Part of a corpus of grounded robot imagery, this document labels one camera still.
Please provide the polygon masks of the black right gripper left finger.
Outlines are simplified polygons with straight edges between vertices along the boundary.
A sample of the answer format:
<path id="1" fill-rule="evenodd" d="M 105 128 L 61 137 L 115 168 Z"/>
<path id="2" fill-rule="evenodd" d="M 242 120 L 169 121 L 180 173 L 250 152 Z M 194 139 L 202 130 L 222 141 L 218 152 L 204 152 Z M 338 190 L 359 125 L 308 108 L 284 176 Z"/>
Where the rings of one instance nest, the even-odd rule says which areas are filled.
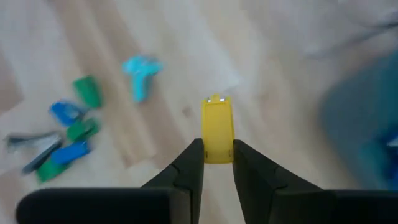
<path id="1" fill-rule="evenodd" d="M 199 223 L 204 171 L 204 145 L 196 138 L 159 174 L 142 188 L 171 187 L 190 196 L 190 223 Z"/>

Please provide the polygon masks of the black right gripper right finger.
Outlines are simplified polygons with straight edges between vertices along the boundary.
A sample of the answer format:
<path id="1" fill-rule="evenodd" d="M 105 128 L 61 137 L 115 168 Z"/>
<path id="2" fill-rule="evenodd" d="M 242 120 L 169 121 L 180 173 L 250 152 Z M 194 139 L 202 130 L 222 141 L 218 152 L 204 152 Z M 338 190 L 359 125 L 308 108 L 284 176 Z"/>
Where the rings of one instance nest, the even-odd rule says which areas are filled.
<path id="1" fill-rule="evenodd" d="M 269 223 L 277 190 L 310 192 L 320 189 L 242 140 L 235 140 L 233 144 L 234 182 L 246 223 Z"/>

